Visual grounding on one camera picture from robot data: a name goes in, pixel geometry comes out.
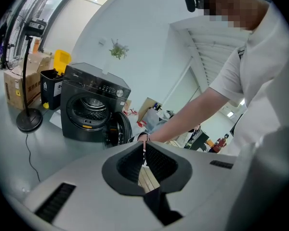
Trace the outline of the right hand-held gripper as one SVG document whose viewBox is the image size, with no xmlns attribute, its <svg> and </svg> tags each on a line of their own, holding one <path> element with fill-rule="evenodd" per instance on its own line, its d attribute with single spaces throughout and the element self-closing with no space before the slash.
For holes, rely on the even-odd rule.
<svg viewBox="0 0 289 231">
<path fill-rule="evenodd" d="M 147 133 L 141 132 L 139 134 L 136 134 L 135 136 L 133 136 L 132 138 L 128 140 L 128 143 L 136 142 L 136 141 L 142 141 L 142 142 L 147 141 Z"/>
</svg>

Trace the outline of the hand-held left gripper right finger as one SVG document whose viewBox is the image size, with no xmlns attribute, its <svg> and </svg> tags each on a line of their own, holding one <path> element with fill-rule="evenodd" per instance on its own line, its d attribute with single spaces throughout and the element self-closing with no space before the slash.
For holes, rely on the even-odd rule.
<svg viewBox="0 0 289 231">
<path fill-rule="evenodd" d="M 146 142 L 145 149 L 146 162 L 158 183 L 161 186 L 173 184 L 173 175 L 178 169 L 177 156 L 153 142 Z"/>
</svg>

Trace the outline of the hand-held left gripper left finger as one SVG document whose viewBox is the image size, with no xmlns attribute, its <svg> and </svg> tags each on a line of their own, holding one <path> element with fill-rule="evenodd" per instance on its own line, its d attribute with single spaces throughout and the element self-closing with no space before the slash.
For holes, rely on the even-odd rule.
<svg viewBox="0 0 289 231">
<path fill-rule="evenodd" d="M 137 184 L 141 167 L 145 162 L 144 145 L 142 142 L 138 142 L 124 153 L 117 161 L 117 170 L 121 176 Z"/>
</svg>

